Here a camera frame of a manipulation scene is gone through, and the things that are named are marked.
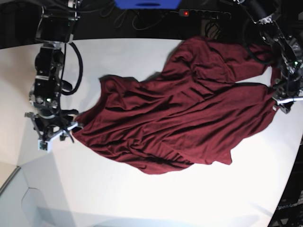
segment white table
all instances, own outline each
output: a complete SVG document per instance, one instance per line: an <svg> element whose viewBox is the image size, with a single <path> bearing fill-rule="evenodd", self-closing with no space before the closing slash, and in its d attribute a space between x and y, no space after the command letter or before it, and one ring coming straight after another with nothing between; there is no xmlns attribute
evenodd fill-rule
<svg viewBox="0 0 303 227"><path fill-rule="evenodd" d="M84 61L79 91L62 107L85 111L100 96L106 74L144 80L161 71L177 40L76 41ZM56 141L47 155L24 112L39 45L0 50L0 152L20 165L29 187L41 190L58 226L266 227L286 186L303 133L303 106L278 111L261 133L232 150L230 166L213 163L146 175L101 157L79 142ZM271 69L247 81L269 84ZM75 84L78 61L68 48L65 75Z"/></svg>

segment white tabletop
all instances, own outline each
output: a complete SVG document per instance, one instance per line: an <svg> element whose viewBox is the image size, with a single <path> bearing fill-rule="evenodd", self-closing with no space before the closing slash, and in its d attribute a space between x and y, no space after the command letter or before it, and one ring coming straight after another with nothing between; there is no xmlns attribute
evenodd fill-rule
<svg viewBox="0 0 303 227"><path fill-rule="evenodd" d="M161 71L177 40L76 41L84 61L79 91L62 98L63 108L85 111L100 96L106 74L142 81ZM40 45L0 50L0 161L21 165L30 187L41 190L58 226L265 227L286 186L303 134L303 106L278 111L261 133L232 150L230 166L195 164L147 175L99 156L79 142L56 141L47 155L36 150L37 134L24 112L35 78ZM247 81L269 84L271 69ZM68 48L65 75L75 84L78 61Z"/></svg>

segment dark red fabric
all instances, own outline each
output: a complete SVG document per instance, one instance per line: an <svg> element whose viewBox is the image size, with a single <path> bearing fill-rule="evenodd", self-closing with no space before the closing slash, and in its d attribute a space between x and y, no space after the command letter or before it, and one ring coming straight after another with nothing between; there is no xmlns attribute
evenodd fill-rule
<svg viewBox="0 0 303 227"><path fill-rule="evenodd" d="M268 57L264 47L252 50ZM275 115L267 86L235 84L265 69L240 45L186 40L154 80L103 78L100 100L77 117L85 126L73 135L98 154L147 174L194 163L230 164L230 150Z"/></svg>

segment red cloth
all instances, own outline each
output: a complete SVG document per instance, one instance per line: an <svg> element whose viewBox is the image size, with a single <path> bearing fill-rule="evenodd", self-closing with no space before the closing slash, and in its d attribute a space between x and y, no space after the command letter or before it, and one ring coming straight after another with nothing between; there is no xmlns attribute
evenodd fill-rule
<svg viewBox="0 0 303 227"><path fill-rule="evenodd" d="M268 57L264 47L252 50ZM275 115L267 86L235 84L265 69L240 45L186 40L154 80L104 77L100 100L77 117L85 126L73 135L96 153L147 174L194 163L230 164L230 150Z"/></svg>

